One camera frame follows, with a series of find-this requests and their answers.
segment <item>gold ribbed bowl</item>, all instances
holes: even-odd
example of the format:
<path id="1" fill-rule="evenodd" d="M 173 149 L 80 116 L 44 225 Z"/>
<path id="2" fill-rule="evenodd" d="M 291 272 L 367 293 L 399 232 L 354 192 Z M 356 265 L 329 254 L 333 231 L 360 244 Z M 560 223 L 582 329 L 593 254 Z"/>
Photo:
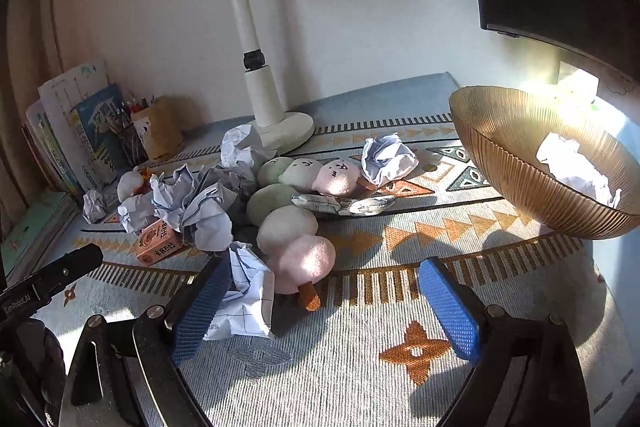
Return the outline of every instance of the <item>gold ribbed bowl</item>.
<path id="1" fill-rule="evenodd" d="M 517 89 L 463 87 L 449 99 L 451 117 L 469 156 L 511 204 L 558 232 L 583 239 L 618 237 L 640 225 L 640 166 L 629 151 L 578 110 Z M 555 132 L 609 178 L 616 209 L 556 181 L 536 159 Z"/>

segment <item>brown curtain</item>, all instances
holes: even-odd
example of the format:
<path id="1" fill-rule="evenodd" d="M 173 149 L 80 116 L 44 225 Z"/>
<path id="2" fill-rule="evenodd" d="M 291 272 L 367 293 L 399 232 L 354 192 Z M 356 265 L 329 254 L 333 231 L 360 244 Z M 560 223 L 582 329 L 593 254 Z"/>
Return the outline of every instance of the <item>brown curtain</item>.
<path id="1" fill-rule="evenodd" d="M 3 237 L 46 185 L 24 139 L 25 111 L 48 72 L 40 0 L 0 5 L 0 223 Z"/>

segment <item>metal bolt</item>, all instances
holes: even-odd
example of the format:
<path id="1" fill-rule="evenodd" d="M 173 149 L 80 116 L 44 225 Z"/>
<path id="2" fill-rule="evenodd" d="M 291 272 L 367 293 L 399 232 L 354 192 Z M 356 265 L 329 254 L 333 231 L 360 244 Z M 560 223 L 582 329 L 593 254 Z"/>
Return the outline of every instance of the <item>metal bolt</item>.
<path id="1" fill-rule="evenodd" d="M 498 306 L 498 304 L 489 304 L 486 307 L 486 312 L 495 319 L 504 317 L 505 314 L 504 308 L 502 306 Z"/>
<path id="2" fill-rule="evenodd" d="M 97 328 L 102 324 L 102 316 L 101 315 L 92 315 L 89 317 L 89 320 L 86 322 L 87 326 L 90 328 Z"/>
<path id="3" fill-rule="evenodd" d="M 164 308 L 162 308 L 162 306 L 151 306 L 151 308 L 146 311 L 146 316 L 150 319 L 156 319 L 161 317 L 163 313 Z"/>

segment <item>lamp base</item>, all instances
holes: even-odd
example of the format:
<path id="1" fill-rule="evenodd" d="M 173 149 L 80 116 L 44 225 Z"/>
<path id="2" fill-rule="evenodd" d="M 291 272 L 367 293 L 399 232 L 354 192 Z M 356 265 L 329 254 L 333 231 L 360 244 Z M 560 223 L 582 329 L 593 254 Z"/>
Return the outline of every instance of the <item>lamp base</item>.
<path id="1" fill-rule="evenodd" d="M 300 147 L 311 138 L 315 129 L 313 118 L 303 112 L 286 112 L 284 120 L 268 127 L 258 126 L 255 120 L 250 124 L 260 133 L 262 146 L 267 150 L 276 150 L 278 154 Z"/>

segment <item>white lamp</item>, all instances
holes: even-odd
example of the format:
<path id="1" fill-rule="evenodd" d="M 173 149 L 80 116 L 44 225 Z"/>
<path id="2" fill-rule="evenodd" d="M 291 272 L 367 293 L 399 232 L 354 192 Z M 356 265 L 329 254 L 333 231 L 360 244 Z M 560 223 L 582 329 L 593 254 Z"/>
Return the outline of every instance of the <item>white lamp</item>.
<path id="1" fill-rule="evenodd" d="M 282 110 L 271 68 L 260 50 L 249 0 L 231 1 L 244 52 L 244 79 L 255 116 L 251 124 L 260 133 L 266 149 L 283 154 L 309 139 L 314 121 L 308 114 Z"/>

